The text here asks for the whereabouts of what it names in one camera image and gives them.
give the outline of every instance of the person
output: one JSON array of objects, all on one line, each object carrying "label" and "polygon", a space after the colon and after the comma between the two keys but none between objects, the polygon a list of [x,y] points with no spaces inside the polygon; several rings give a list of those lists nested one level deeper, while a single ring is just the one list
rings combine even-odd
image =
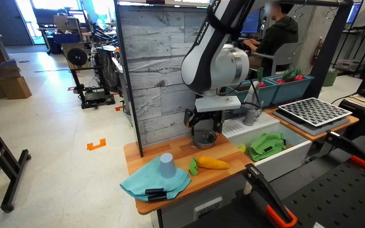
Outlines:
[{"label": "person", "polygon": [[[292,4],[272,4],[270,15],[275,24],[266,30],[261,42],[244,39],[243,44],[247,46],[251,52],[272,56],[284,43],[298,42],[298,24],[292,18],[286,15],[292,6]],[[271,60],[249,56],[248,61],[252,68],[259,68],[262,66],[265,76],[271,74]]]}]

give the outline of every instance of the computer screen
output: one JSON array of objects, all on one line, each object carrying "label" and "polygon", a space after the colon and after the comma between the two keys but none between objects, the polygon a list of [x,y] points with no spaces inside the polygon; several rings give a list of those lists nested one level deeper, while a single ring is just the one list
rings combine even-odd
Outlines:
[{"label": "computer screen", "polygon": [[351,8],[351,10],[348,13],[346,24],[352,24],[356,20],[360,8],[361,8],[361,3],[355,3],[352,5],[352,8]]},{"label": "computer screen", "polygon": [[69,14],[69,17],[73,17],[73,18],[78,19],[80,24],[85,24],[86,23],[83,11],[69,10],[68,14]]},{"label": "computer screen", "polygon": [[251,11],[242,28],[243,34],[256,34],[258,33],[258,27],[259,27],[259,10]]}]

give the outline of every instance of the orange object on floor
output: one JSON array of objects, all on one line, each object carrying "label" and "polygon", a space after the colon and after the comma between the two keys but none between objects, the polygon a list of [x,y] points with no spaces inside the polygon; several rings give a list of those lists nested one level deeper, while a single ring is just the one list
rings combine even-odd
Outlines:
[{"label": "orange object on floor", "polygon": [[88,151],[95,151],[95,150],[101,148],[101,147],[105,147],[105,146],[106,146],[106,139],[105,139],[105,138],[101,138],[101,139],[99,141],[99,144],[87,143],[87,144],[86,144],[86,148],[87,148]]}]

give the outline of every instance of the chair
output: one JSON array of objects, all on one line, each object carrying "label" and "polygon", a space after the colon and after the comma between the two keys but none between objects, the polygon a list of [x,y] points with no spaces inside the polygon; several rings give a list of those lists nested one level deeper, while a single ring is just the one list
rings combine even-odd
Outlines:
[{"label": "chair", "polygon": [[295,49],[300,43],[284,43],[273,56],[263,55],[263,53],[252,53],[253,56],[258,56],[261,58],[268,58],[272,61],[271,75],[276,74],[277,66],[289,66],[294,62]]}]

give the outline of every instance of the gray partition wall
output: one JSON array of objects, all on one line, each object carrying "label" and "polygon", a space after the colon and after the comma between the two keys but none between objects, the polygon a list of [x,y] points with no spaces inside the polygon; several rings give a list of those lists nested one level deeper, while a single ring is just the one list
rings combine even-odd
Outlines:
[{"label": "gray partition wall", "polygon": [[116,14],[140,148],[187,136],[183,112],[195,94],[181,80],[181,62],[205,10],[116,5]]}]

